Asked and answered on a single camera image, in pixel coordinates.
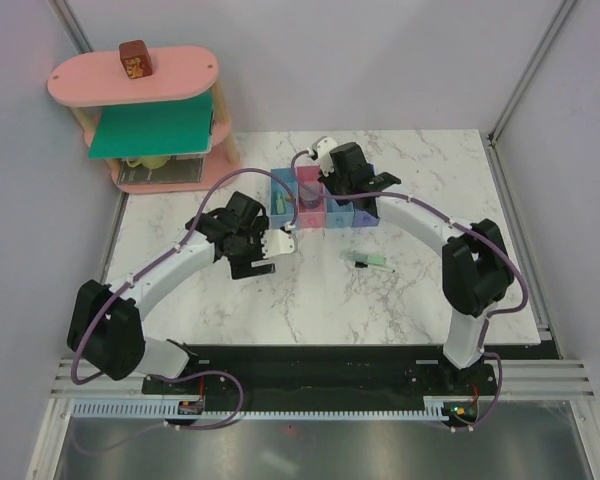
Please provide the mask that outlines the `clear blue round box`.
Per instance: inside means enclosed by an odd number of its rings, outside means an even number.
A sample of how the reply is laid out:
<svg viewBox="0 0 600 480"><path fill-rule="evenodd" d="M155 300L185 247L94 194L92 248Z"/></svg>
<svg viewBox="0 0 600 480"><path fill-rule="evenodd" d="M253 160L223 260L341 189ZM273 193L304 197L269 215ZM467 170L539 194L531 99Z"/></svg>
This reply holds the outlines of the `clear blue round box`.
<svg viewBox="0 0 600 480"><path fill-rule="evenodd" d="M306 182L298 186L299 206L303 211L319 210L322 206L323 185L320 182Z"/></svg>

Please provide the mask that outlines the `pink drawer bin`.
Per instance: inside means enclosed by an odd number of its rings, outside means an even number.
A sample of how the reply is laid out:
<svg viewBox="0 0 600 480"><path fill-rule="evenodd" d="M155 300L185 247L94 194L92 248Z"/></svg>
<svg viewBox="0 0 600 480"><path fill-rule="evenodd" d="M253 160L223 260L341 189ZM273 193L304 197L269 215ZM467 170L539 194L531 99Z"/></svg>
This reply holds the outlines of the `pink drawer bin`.
<svg viewBox="0 0 600 480"><path fill-rule="evenodd" d="M299 178L298 186L306 182L319 182L320 169L318 166L300 166L296 168L296 173ZM325 199L323 198L319 210L303 211L299 206L298 219L301 229L324 228L326 224Z"/></svg>

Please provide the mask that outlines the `sky blue drawer bin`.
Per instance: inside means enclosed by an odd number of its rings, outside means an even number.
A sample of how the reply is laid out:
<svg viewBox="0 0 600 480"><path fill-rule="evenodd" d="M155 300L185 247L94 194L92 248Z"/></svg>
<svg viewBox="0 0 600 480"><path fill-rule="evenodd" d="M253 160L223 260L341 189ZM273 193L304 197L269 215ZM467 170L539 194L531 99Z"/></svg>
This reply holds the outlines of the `sky blue drawer bin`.
<svg viewBox="0 0 600 480"><path fill-rule="evenodd" d="M339 205L333 199L326 200L326 224L329 229L349 228L353 224L354 207L351 203Z"/></svg>

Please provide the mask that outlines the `light blue drawer bin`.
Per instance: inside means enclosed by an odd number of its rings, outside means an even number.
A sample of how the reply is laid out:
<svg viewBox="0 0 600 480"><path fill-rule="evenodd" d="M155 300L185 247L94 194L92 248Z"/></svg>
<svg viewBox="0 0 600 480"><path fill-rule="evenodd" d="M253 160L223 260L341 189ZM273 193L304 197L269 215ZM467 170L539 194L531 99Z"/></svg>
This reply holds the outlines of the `light blue drawer bin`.
<svg viewBox="0 0 600 480"><path fill-rule="evenodd" d="M291 194L289 194L287 189L275 179L270 181L270 227L281 229L288 223L293 222L298 185L290 168L272 169L271 173L287 185L291 191Z"/></svg>

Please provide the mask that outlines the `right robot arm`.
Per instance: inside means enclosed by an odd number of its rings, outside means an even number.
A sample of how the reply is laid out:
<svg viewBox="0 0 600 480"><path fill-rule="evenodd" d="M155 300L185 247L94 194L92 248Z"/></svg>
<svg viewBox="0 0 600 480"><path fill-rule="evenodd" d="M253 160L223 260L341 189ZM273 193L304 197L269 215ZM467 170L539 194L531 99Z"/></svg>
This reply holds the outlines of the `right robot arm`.
<svg viewBox="0 0 600 480"><path fill-rule="evenodd" d="M514 274L498 225L484 219L465 226L416 198L402 181L377 173L355 142L339 145L325 137L314 144L319 182L339 204L353 204L420 240L442 262L442 290L451 321L438 368L447 392L463 392L474 381L474 365L484 351L490 316L513 283Z"/></svg>

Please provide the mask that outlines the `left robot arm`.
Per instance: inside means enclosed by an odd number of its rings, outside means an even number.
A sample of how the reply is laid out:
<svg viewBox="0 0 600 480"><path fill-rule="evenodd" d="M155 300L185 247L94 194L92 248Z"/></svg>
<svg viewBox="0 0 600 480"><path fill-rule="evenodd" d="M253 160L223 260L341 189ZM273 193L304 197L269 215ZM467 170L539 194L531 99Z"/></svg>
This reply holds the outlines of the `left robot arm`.
<svg viewBox="0 0 600 480"><path fill-rule="evenodd" d="M164 377L178 393L195 389L200 371L189 353L173 341L145 337L142 322L182 282L221 259L228 260L234 280L273 273L263 243L268 228L265 207L236 192L226 206L191 219L172 247L121 280L84 283L67 338L72 381L84 385L96 378L79 376L79 361L86 360L112 380L138 372Z"/></svg>

